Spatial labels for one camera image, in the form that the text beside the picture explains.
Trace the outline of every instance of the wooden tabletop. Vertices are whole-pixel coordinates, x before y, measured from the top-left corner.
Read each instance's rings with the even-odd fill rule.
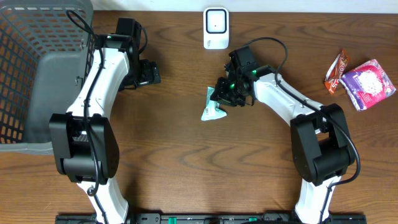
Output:
[[[228,53],[257,37],[289,48],[281,74],[307,97],[339,104],[362,158],[362,172],[339,186],[330,210],[358,212],[368,223],[396,223],[398,95],[357,112],[339,86],[331,96],[326,71],[342,48],[348,69],[376,58],[398,86],[398,19],[379,14],[230,14],[225,50],[203,48],[202,12],[95,12],[96,33],[133,17],[147,30],[142,58],[156,61],[162,83],[118,93],[111,125],[120,148],[116,174],[132,207],[164,213],[263,213],[292,210],[301,178],[292,162],[289,126],[261,103],[223,107],[228,115],[201,121],[207,86],[225,75]],[[274,67],[284,51],[274,42],[251,47]],[[343,178],[354,173],[350,166]],[[92,213],[85,193],[58,174],[52,156],[0,154],[0,223],[53,223],[60,213]]]

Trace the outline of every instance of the light blue object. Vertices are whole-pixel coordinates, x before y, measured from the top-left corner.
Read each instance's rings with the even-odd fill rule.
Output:
[[[202,121],[208,121],[211,119],[219,119],[226,116],[226,112],[219,109],[220,104],[210,100],[211,94],[213,94],[214,88],[207,87],[207,97],[206,97],[206,108],[201,116]]]

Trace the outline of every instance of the plastic crate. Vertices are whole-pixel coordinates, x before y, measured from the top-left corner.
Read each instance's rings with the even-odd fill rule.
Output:
[[[73,103],[93,60],[92,38],[67,9],[91,24],[90,0],[1,1],[0,151],[53,153],[50,117]]]

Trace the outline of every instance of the orange candy wrapper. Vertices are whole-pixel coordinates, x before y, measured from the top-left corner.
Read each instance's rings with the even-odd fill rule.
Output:
[[[343,49],[329,68],[325,77],[325,86],[330,94],[334,94],[337,88],[339,79],[343,75],[344,69],[348,64],[349,58],[346,51]]]

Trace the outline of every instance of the white plastic piece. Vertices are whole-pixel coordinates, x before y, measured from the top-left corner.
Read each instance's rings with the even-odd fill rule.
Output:
[[[213,92],[213,87],[207,87],[206,108],[201,116],[202,121],[219,119],[226,116],[226,112],[219,109],[220,104],[213,100],[210,100],[210,96],[211,94],[213,94]]]
[[[94,187],[95,183],[82,181],[77,185],[87,194],[87,190],[90,187]],[[99,185],[96,196],[98,197],[102,208],[106,212],[106,219],[108,220],[109,224],[120,224],[126,221],[129,204],[120,193],[119,185],[115,177],[109,178],[106,185]],[[104,223],[101,210],[98,208],[94,197],[88,198],[90,199],[91,204],[94,206],[95,212],[97,214],[97,221]]]
[[[313,183],[305,180],[302,181],[300,199],[295,206],[296,214],[302,223],[317,224],[319,222],[322,206],[325,202],[326,193],[328,191],[327,187],[331,183],[338,182],[340,179],[341,176],[334,176],[323,181],[323,183],[318,187]],[[329,217],[329,204],[335,187],[332,187],[331,189],[332,191],[329,194],[325,211],[323,212],[322,221],[325,221],[325,219]]]
[[[209,7],[203,12],[203,46],[225,49],[229,44],[229,12],[224,7]]]
[[[110,118],[111,110],[119,86],[129,71],[129,59],[125,52],[118,49],[102,48],[104,53],[104,68],[102,69],[96,85],[91,93],[90,107],[87,116],[100,114],[102,117]],[[84,100],[88,89],[93,83],[94,77],[101,63],[100,53],[94,52],[93,66],[87,76],[86,82],[75,102],[68,108],[74,116],[83,116]]]
[[[299,91],[291,87],[282,79],[282,75],[278,74],[278,80],[281,80],[281,84],[291,91],[296,96],[303,100],[306,100],[308,104],[320,108],[321,103],[313,101]],[[290,120],[296,118],[298,115],[308,115],[314,113],[313,110],[303,106],[300,102],[292,98],[285,91],[283,91],[275,82],[275,74],[270,73],[260,77],[260,79],[254,82],[254,91],[256,93],[256,98],[268,105],[273,109],[288,125],[290,125]]]

